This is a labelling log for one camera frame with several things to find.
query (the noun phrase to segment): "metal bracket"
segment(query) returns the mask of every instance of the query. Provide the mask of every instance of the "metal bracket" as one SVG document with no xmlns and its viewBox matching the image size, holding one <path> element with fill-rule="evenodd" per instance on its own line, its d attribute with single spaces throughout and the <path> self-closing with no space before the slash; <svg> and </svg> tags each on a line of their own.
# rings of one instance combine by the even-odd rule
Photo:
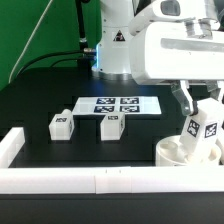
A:
<svg viewBox="0 0 224 224">
<path fill-rule="evenodd" d="M 177 101 L 181 105 L 184 116 L 196 115 L 198 113 L 197 102 L 192 100 L 189 94 L 189 82 L 186 80 L 175 81 L 171 84 L 171 90 Z"/>
<path fill-rule="evenodd" d="M 211 98 L 222 102 L 224 96 L 224 81 L 206 81 L 208 92 Z"/>
</svg>

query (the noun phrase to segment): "white panel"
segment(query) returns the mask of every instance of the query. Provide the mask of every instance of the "white panel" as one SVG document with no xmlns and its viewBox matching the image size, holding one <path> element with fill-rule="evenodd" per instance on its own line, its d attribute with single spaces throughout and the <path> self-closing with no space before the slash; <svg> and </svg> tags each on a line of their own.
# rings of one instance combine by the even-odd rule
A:
<svg viewBox="0 0 224 224">
<path fill-rule="evenodd" d="M 8 168 L 25 143 L 23 128 L 12 128 L 0 143 L 0 168 Z"/>
</svg>

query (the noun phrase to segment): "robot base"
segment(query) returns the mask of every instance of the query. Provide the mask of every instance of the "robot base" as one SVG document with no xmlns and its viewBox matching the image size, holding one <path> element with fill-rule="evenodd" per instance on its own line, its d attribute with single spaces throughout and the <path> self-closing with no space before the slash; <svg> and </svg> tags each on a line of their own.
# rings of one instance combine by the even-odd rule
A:
<svg viewBox="0 0 224 224">
<path fill-rule="evenodd" d="M 188 160 L 188 153 L 179 142 L 180 135 L 168 137 L 156 145 L 156 166 L 218 166 L 221 158 L 221 149 L 214 145 L 207 159 L 200 163 Z"/>
<path fill-rule="evenodd" d="M 123 73 L 123 74 L 113 74 L 113 73 L 104 73 L 100 71 L 95 66 L 92 67 L 92 75 L 95 78 L 106 79 L 111 81 L 126 81 L 133 79 L 131 74 Z"/>
</svg>

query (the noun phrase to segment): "warning label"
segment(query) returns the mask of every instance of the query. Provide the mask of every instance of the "warning label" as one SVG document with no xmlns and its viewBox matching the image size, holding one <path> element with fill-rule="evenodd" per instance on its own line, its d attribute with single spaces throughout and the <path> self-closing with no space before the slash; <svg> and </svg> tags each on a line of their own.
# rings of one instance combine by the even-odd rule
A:
<svg viewBox="0 0 224 224">
<path fill-rule="evenodd" d="M 116 37 L 114 38 L 114 41 L 117 41 L 117 42 L 125 41 L 124 36 L 120 30 L 118 31 Z"/>
</svg>

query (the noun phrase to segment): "black cable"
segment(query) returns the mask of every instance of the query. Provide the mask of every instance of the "black cable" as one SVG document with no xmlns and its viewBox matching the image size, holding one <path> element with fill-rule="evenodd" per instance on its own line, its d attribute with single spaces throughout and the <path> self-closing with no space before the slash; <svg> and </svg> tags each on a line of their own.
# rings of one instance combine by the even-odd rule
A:
<svg viewBox="0 0 224 224">
<path fill-rule="evenodd" d="M 78 17 L 78 26 L 79 26 L 79 37 L 80 37 L 80 49 L 84 49 L 88 47 L 88 42 L 86 39 L 85 26 L 84 26 L 84 18 L 83 18 L 83 10 L 82 10 L 82 2 L 81 0 L 76 0 L 76 11 Z"/>
<path fill-rule="evenodd" d="M 94 60 L 94 58 L 89 58 L 89 57 L 85 57 L 85 58 L 67 58 L 67 59 L 61 59 L 61 60 L 58 60 L 56 62 L 54 62 L 50 67 L 54 67 L 55 65 L 61 63 L 61 62 L 64 62 L 64 61 L 78 61 L 78 60 Z"/>
<path fill-rule="evenodd" d="M 51 57 L 56 57 L 56 56 L 64 56 L 64 55 L 71 55 L 71 54 L 80 54 L 80 53 L 84 53 L 83 50 L 74 50 L 74 51 L 65 51 L 65 52 L 55 52 L 55 53 L 50 53 L 50 54 L 45 54 L 42 55 L 40 57 L 37 57 L 31 61 L 29 61 L 28 63 L 26 63 L 17 73 L 17 76 L 22 74 L 29 66 L 31 66 L 32 64 L 41 61 L 43 59 L 46 58 L 51 58 Z"/>
</svg>

